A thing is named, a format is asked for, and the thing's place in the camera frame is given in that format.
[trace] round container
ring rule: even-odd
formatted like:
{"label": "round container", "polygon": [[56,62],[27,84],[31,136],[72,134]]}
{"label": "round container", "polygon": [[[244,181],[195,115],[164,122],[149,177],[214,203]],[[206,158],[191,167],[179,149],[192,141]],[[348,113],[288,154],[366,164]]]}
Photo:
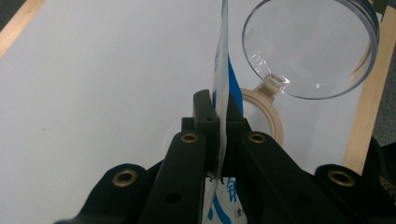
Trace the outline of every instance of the round container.
{"label": "round container", "polygon": [[328,99],[368,76],[379,36],[362,0],[264,0],[244,25],[243,49],[255,73],[287,95]]}

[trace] beige ring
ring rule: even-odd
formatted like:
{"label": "beige ring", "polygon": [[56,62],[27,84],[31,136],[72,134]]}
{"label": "beige ring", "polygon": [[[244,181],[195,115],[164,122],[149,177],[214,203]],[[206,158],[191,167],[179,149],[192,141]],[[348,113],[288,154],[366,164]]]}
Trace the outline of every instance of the beige ring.
{"label": "beige ring", "polygon": [[241,88],[243,99],[257,106],[264,116],[268,119],[271,136],[282,146],[283,144],[283,126],[279,115],[277,114],[272,102],[274,99],[270,99],[259,91],[259,88],[253,91]]}

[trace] dark floor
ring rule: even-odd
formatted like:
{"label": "dark floor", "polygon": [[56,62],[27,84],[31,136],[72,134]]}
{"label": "dark floor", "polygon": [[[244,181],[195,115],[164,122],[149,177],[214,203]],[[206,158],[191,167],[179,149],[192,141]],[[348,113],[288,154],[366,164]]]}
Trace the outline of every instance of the dark floor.
{"label": "dark floor", "polygon": [[[25,0],[0,0],[0,31]],[[389,0],[396,7],[396,0]],[[373,132],[381,146],[396,142],[396,48]]]}

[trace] wooden edge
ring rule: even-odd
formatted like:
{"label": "wooden edge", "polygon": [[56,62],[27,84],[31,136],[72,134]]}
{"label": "wooden edge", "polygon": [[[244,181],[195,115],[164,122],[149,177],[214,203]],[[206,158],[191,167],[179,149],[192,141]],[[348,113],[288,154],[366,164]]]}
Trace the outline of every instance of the wooden edge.
{"label": "wooden edge", "polygon": [[45,0],[26,0],[0,32],[0,58],[7,52]]}
{"label": "wooden edge", "polygon": [[360,175],[366,161],[376,114],[396,43],[395,24],[396,9],[387,7],[380,24],[379,47],[375,65],[371,75],[363,84],[352,130],[346,145],[343,165]]}

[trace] wooden strip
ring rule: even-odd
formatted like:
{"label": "wooden strip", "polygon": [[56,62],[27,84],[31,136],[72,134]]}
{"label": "wooden strip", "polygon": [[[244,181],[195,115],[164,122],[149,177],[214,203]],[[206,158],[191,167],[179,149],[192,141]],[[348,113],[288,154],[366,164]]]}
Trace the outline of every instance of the wooden strip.
{"label": "wooden strip", "polygon": [[387,79],[393,49],[396,43],[396,9],[387,7],[380,25],[378,53],[371,75],[367,77],[361,90],[355,119],[343,165],[358,174],[363,171],[367,150],[373,134],[375,118]]}
{"label": "wooden strip", "polygon": [[27,0],[0,33],[0,58],[14,43],[45,0]]}

